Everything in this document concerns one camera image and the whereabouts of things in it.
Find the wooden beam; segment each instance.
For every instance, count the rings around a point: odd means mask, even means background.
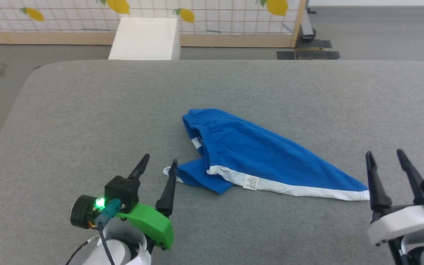
[[[112,45],[114,32],[0,32],[0,44]],[[291,35],[180,35],[183,47],[289,47]]]
[[[292,39],[290,43],[290,47],[295,47],[297,43],[297,38],[299,37],[300,26],[302,23],[303,12],[307,11],[307,0],[300,0],[299,9],[297,10],[296,22],[294,23],[294,29],[292,32]]]

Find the gray cushioned surface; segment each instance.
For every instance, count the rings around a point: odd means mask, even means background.
[[[181,116],[216,107],[300,143],[367,183],[372,150],[398,204],[411,191],[396,149],[424,175],[424,63],[73,61],[36,70],[0,135],[0,264],[64,264],[95,234],[72,227],[81,194],[101,195],[144,153],[154,205],[177,158],[198,158]],[[154,264],[392,264],[367,238],[368,202],[178,183],[171,251]],[[79,264],[92,245],[74,259]]]

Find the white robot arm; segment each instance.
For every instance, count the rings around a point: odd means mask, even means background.
[[[178,161],[168,172],[168,181],[155,208],[138,203],[140,175],[149,160],[146,154],[127,177],[115,176],[104,188],[104,196],[81,195],[74,203],[70,222],[84,229],[95,229],[99,236],[84,242],[71,255],[66,265],[82,246],[99,238],[83,265],[150,265],[155,245],[162,250],[172,246],[172,214]]]
[[[414,204],[392,206],[377,174],[374,158],[367,152],[367,178],[373,210],[369,239],[376,246],[387,243],[396,265],[424,265],[424,179],[401,149],[397,150],[397,155],[409,178]]]

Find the lemon print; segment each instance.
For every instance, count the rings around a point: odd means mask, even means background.
[[[111,9],[119,14],[130,14],[130,5],[127,0],[101,0],[103,5],[111,7]]]
[[[258,1],[261,3],[262,7],[266,4],[269,13],[273,15],[286,15],[287,9],[289,8],[287,0],[256,0],[256,3],[258,3]]]
[[[190,23],[194,23],[194,13],[192,13],[191,10],[185,9],[185,8],[178,8],[173,10],[173,14],[176,13],[176,15],[181,15],[181,18]]]
[[[34,20],[37,20],[37,21],[44,21],[45,20],[43,18],[42,13],[40,13],[38,10],[35,10],[33,8],[30,8],[30,7],[23,7],[20,10],[22,11],[22,13],[28,15],[29,17],[31,17]]]

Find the wall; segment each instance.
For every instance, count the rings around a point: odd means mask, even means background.
[[[310,0],[311,7],[410,7],[424,6],[424,0]]]
[[[0,31],[114,32],[120,17],[178,17],[183,35],[291,35],[299,0],[0,0]]]

